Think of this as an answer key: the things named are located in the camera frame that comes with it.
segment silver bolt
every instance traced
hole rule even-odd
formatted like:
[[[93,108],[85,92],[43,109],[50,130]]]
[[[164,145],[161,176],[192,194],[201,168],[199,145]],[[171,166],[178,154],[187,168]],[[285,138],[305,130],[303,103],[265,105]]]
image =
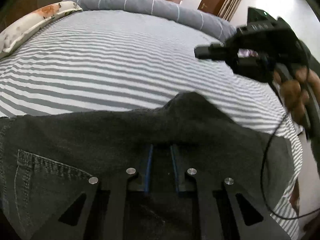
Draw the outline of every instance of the silver bolt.
[[[225,184],[232,185],[235,181],[232,178],[225,178],[224,182]]]
[[[136,173],[136,169],[135,168],[128,168],[127,169],[127,173],[130,174],[130,175],[131,174],[135,174]]]
[[[187,170],[187,172],[190,174],[190,175],[195,175],[197,173],[197,170],[194,169],[194,168],[190,168]]]
[[[90,179],[89,179],[89,183],[90,184],[96,184],[98,182],[98,178],[97,177],[91,177]]]

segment floral pillow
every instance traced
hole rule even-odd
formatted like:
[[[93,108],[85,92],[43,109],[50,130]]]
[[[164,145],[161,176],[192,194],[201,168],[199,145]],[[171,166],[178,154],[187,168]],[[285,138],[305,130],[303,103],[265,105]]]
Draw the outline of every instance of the floral pillow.
[[[0,59],[13,53],[42,27],[75,11],[82,11],[75,2],[53,3],[15,21],[0,33]]]

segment bed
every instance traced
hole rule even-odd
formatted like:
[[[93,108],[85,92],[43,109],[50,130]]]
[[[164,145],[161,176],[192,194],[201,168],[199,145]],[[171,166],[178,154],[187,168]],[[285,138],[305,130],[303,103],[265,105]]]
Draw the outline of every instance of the bed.
[[[268,85],[234,75],[224,62],[195,59],[196,45],[235,33],[228,22],[163,0],[66,1],[83,11],[42,27],[0,61],[0,116],[157,108],[180,91],[197,91],[266,133],[285,113]],[[290,118],[277,135],[291,142],[294,174],[275,210],[293,217],[302,147]],[[297,220],[274,219],[297,239]]]

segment black fabric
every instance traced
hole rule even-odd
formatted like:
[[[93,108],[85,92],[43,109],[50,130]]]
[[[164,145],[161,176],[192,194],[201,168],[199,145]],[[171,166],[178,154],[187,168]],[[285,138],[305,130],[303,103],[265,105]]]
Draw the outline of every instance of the black fabric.
[[[169,228],[179,239],[179,235],[190,230],[186,225],[192,222],[182,204],[174,205],[182,201],[176,199],[166,205],[170,197],[161,193],[165,189],[174,194],[167,150],[172,144],[178,145],[181,155],[188,158],[193,168],[212,174],[216,178],[212,183],[232,177],[262,201],[260,168],[270,135],[241,127],[195,92],[178,94],[164,107],[154,110],[4,118],[0,119],[0,130],[2,208],[22,239],[29,239],[59,203],[76,194],[90,176],[99,178],[106,172],[125,171],[150,144],[156,147],[153,176],[162,176],[157,184],[151,185],[154,197],[146,200],[143,207],[158,216],[150,232],[162,229],[154,235],[163,235],[168,225],[172,225]],[[292,175],[291,144],[275,137],[264,176],[271,207],[280,200]],[[155,206],[177,219],[164,227],[159,218],[165,215],[150,212],[157,210]]]

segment blue strip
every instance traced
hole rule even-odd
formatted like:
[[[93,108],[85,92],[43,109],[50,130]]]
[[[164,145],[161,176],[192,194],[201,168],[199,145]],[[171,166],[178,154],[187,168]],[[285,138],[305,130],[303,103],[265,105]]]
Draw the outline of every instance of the blue strip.
[[[149,150],[148,164],[147,164],[147,169],[146,169],[146,177],[145,177],[146,181],[145,181],[144,192],[149,192],[152,154],[153,154],[153,145],[151,144],[150,150]]]
[[[172,157],[172,165],[173,165],[173,171],[174,171],[174,179],[175,179],[175,182],[176,182],[176,192],[179,193],[178,171],[177,171],[176,160],[175,160],[175,158],[174,158],[173,146],[170,146],[170,152],[171,152],[171,157]]]

